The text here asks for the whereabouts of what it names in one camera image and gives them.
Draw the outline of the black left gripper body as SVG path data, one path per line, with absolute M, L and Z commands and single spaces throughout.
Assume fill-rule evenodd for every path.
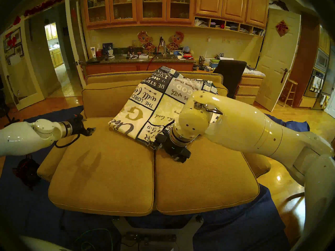
M 69 124 L 71 125 L 71 135 L 90 135 L 90 132 L 84 127 L 82 119 L 70 119 Z

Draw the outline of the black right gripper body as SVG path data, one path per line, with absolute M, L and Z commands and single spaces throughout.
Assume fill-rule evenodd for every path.
M 190 141 L 180 141 L 177 138 L 166 138 L 163 149 L 174 161 L 184 163 L 191 156 L 191 152 L 187 149 L 189 143 Z

